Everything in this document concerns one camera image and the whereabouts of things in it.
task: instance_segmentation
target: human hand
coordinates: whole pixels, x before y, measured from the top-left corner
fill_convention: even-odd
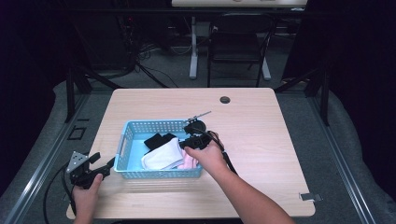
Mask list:
[[[219,142],[219,137],[216,133],[211,133],[212,136]],[[213,175],[215,172],[220,172],[224,168],[229,170],[226,161],[223,159],[221,149],[215,141],[210,141],[209,145],[202,150],[193,149],[191,147],[184,147],[184,150],[191,157],[198,160],[198,162],[207,170],[208,173]]]
[[[73,198],[76,203],[76,219],[75,224],[92,223],[93,212],[98,201],[99,187],[102,183],[103,175],[98,174],[92,182],[89,189],[79,186],[73,188]]]

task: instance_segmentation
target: light wood surface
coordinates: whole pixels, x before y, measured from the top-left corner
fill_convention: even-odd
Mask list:
[[[231,102],[223,104],[220,97]],[[238,174],[275,200],[293,217],[315,213],[277,99],[271,89],[129,89],[116,90],[92,145],[99,167],[117,152],[122,128],[131,119],[201,117],[217,132]],[[69,218],[74,218],[69,208]],[[123,179],[111,170],[100,188],[96,218],[215,218],[237,217],[214,179]]]
[[[172,0],[173,7],[305,7],[307,0]]]

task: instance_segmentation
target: black chair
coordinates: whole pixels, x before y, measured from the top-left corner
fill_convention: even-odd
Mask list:
[[[209,25],[207,53],[207,87],[210,87],[212,63],[247,63],[259,65],[256,87],[262,77],[262,64],[271,34],[275,30],[272,17],[261,13],[225,13]]]

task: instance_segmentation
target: metal track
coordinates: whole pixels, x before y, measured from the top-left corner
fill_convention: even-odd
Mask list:
[[[34,201],[37,193],[40,191],[41,186],[43,185],[46,177],[48,176],[53,163],[55,163],[56,159],[58,158],[64,139],[67,138],[67,134],[70,133],[70,131],[73,129],[73,124],[77,119],[78,113],[87,103],[88,98],[89,95],[81,95],[81,98],[76,104],[75,116],[62,127],[51,150],[48,152],[47,155],[44,156],[43,160],[40,162],[37,169],[35,170],[35,173],[32,175],[29,183],[26,185],[23,193],[21,194],[21,197],[18,199],[11,212],[8,214],[6,223],[14,224],[23,222],[23,218],[29,210],[30,205]]]
[[[319,114],[319,105],[318,102],[313,97],[307,98],[308,103],[311,105],[312,110],[314,110],[314,114],[321,126],[322,131],[325,133],[326,138],[329,141],[329,144],[332,149],[332,156],[335,162],[335,165],[340,173],[341,178],[344,181],[344,185],[346,186],[346,190],[350,196],[351,201],[353,202],[356,211],[361,219],[361,223],[367,224],[375,224],[375,219],[370,212],[369,207],[367,206],[366,201],[364,201],[364,197],[361,193],[361,189],[355,181],[352,173],[349,170],[347,165],[347,161],[344,159],[344,155],[340,150],[334,136],[332,135],[332,129],[330,126],[326,126]]]

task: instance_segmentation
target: black round hole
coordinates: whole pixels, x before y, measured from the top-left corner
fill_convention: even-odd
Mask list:
[[[228,103],[231,102],[231,99],[230,99],[230,97],[228,97],[228,96],[221,96],[221,97],[220,97],[220,101],[221,101],[223,104],[228,104]]]

